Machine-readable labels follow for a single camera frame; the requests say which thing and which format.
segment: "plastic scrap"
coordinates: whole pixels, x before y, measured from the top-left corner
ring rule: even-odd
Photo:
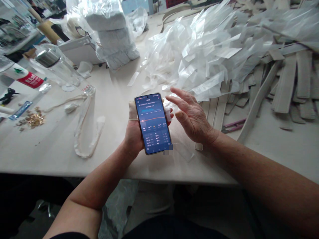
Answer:
[[[147,27],[147,11],[145,8],[139,7],[135,9],[126,18],[132,28],[134,38],[140,36]]]
[[[207,101],[225,94],[220,92],[223,81],[231,80],[229,92],[237,92],[269,50],[283,47],[275,44],[274,37],[280,43],[296,40],[319,49],[318,9],[269,9],[249,18],[249,13],[233,10],[229,2],[224,0],[193,19],[177,18],[145,42],[141,63],[149,78],[145,90],[163,84],[162,90],[169,91],[176,86]],[[295,44],[280,51],[296,52],[299,46],[303,48]]]

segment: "phone screen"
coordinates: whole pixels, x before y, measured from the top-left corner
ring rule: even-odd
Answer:
[[[135,98],[146,154],[169,150],[172,144],[159,93]]]

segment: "stainless steel lid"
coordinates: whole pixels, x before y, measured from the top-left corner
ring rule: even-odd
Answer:
[[[41,51],[35,58],[35,60],[43,65],[44,67],[48,68],[56,64],[60,59],[60,56],[58,56],[55,52],[52,51],[52,49],[46,49],[44,51]]]

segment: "glass bottle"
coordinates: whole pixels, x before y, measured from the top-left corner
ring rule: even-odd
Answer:
[[[95,88],[85,80],[76,70],[72,68],[65,60],[52,51],[52,49],[46,49],[40,52],[35,60],[56,74],[58,77],[74,85],[87,95],[93,95]]]
[[[17,80],[33,89],[38,89],[42,93],[49,91],[52,87],[40,77],[29,72],[27,69],[14,63],[3,55],[0,55],[0,74]]]

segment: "white fabric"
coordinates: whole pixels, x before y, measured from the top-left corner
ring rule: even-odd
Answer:
[[[99,141],[99,138],[101,136],[101,133],[102,133],[102,130],[103,130],[103,127],[104,127],[104,123],[105,123],[105,117],[104,116],[100,116],[100,117],[97,118],[97,120],[96,120],[96,131],[95,131],[95,134],[93,136],[92,142],[89,145],[89,152],[88,153],[83,153],[81,151],[81,149],[80,149],[80,145],[81,145],[80,138],[81,138],[81,133],[82,133],[83,122],[84,122],[85,116],[86,116],[86,114],[88,112],[92,97],[95,97],[95,95],[94,96],[88,96],[88,98],[84,102],[83,109],[82,109],[82,111],[80,113],[80,116],[79,116],[79,123],[78,123],[78,126],[77,126],[76,131],[75,131],[74,150],[75,150],[75,153],[81,158],[90,158],[90,157],[92,157],[92,155],[93,155],[93,153],[95,151],[95,148],[97,146],[97,143]]]

